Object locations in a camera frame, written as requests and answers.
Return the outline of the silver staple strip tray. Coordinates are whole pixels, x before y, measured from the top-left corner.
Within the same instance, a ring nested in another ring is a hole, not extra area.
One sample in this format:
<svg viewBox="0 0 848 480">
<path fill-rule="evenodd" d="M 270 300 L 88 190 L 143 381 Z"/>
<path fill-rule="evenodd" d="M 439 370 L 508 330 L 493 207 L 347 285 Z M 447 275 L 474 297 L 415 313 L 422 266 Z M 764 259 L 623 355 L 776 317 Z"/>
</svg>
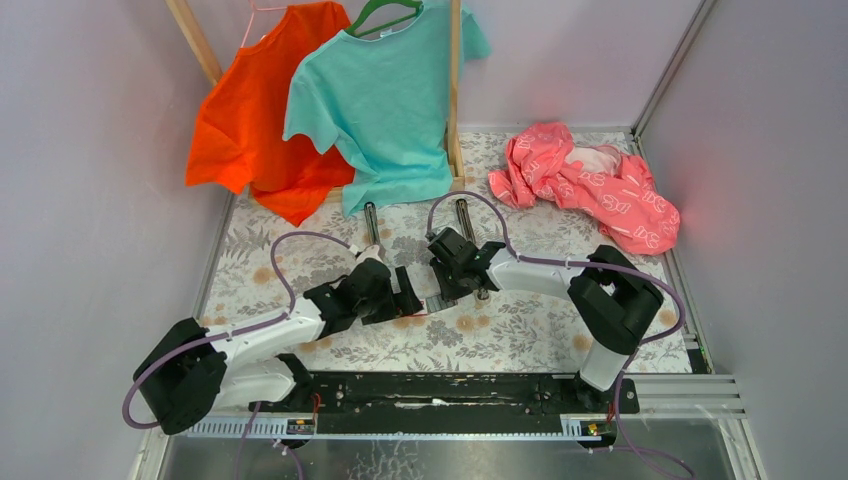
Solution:
<svg viewBox="0 0 848 480">
<path fill-rule="evenodd" d="M 427 314 L 434 314 L 443 310 L 450 309 L 457 305 L 456 300 L 445 300 L 440 294 L 432 295 L 424 300 Z"/>
</svg>

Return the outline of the beige and black stapler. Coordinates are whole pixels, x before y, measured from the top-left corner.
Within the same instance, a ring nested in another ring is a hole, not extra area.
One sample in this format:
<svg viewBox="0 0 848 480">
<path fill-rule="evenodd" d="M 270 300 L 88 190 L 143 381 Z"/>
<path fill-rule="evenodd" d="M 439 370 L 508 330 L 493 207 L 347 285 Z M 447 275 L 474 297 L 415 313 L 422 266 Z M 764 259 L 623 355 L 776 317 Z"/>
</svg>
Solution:
<svg viewBox="0 0 848 480">
<path fill-rule="evenodd" d="M 365 221 L 367 227 L 367 234 L 369 245 L 373 244 L 381 244 L 381 237 L 379 231 L 378 217 L 377 217 L 377 209 L 373 202 L 368 202 L 364 206 L 365 213 Z"/>
</svg>

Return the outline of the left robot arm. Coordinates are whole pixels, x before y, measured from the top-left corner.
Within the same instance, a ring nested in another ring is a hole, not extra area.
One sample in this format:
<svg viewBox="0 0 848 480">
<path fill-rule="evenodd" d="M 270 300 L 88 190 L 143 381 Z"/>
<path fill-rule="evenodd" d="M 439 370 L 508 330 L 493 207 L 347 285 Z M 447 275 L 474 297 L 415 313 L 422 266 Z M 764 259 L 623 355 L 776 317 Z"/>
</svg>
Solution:
<svg viewBox="0 0 848 480">
<path fill-rule="evenodd" d="M 310 402 L 313 378 L 291 348 L 422 312 L 403 267 L 367 258 L 335 282 L 313 287 L 291 310 L 271 312 L 233 331 L 177 322 L 133 374 L 155 425 L 181 433 L 209 413 L 262 402 L 296 411 Z"/>
</svg>

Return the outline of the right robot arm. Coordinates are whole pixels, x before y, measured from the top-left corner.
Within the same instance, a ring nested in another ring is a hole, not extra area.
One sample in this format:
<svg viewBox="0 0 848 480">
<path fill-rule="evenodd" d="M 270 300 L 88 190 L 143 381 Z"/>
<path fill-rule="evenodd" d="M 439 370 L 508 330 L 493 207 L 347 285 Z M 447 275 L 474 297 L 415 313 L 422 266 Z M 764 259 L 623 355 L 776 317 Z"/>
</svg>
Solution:
<svg viewBox="0 0 848 480">
<path fill-rule="evenodd" d="M 485 289 L 525 291 L 569 300 L 594 342 L 573 386 L 575 402 L 597 412 L 613 398 L 613 386 L 635 354 L 664 296 L 609 245 L 588 256 L 588 267 L 568 261 L 531 261 L 511 253 L 503 242 L 477 247 L 452 228 L 428 235 L 430 260 L 440 293 L 454 301 Z"/>
</svg>

